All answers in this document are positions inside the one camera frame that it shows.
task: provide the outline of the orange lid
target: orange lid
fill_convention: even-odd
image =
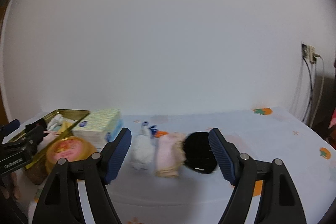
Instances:
[[[94,152],[96,152],[95,147],[82,138],[68,137],[59,140],[47,150],[46,170],[50,174],[53,166],[60,158],[66,158],[68,161],[85,160]]]

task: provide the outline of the metal screw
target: metal screw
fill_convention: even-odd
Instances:
[[[243,160],[248,160],[250,158],[250,156],[246,153],[241,153],[240,158],[243,159]]]
[[[280,166],[280,165],[282,165],[283,162],[282,162],[281,159],[275,159],[275,160],[274,160],[274,163],[275,163],[276,165],[279,165],[279,166]]]
[[[93,153],[91,155],[91,158],[93,158],[94,160],[99,159],[100,158],[100,153],[98,153],[98,152]]]
[[[57,163],[58,163],[59,165],[63,165],[63,164],[65,164],[65,162],[66,162],[66,159],[65,159],[65,158],[60,158],[60,159],[57,161]]]

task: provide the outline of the folded cloth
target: folded cloth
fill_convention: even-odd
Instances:
[[[67,130],[71,125],[73,124],[73,122],[69,122],[68,120],[63,120],[62,122],[62,126],[61,128],[58,130],[58,133],[61,134],[63,133],[65,130]]]
[[[156,175],[158,177],[179,177],[179,167],[185,161],[184,140],[185,134],[182,133],[169,133],[159,138],[156,156]]]
[[[62,126],[64,122],[67,121],[69,124],[73,124],[75,120],[66,119],[61,114],[55,115],[50,122],[48,122],[47,131],[57,131],[55,128],[57,126]]]

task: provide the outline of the table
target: table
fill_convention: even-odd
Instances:
[[[307,224],[317,224],[336,196],[336,151],[287,111],[282,108],[272,108],[272,111],[270,115],[245,110],[200,115],[124,116],[123,121],[133,138],[143,121],[156,124],[161,131],[186,134],[208,132],[217,127],[227,141],[256,160],[282,159],[301,198]],[[203,175],[183,166],[179,178],[159,178],[154,176],[154,165],[149,170],[135,170],[129,160],[130,150],[117,179],[107,186],[122,223],[218,223],[232,193],[232,186],[224,180],[218,167],[212,174]],[[30,187],[24,176],[19,177],[25,187],[36,187]],[[94,223],[83,182],[79,183],[79,189],[85,221]],[[260,196],[252,199],[246,223],[254,222],[259,199]],[[33,215],[32,206],[29,215],[30,218]]]

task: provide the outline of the folded sock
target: folded sock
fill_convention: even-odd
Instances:
[[[158,177],[177,178],[179,167],[184,163],[183,141],[185,134],[170,133],[159,138],[156,157]]]

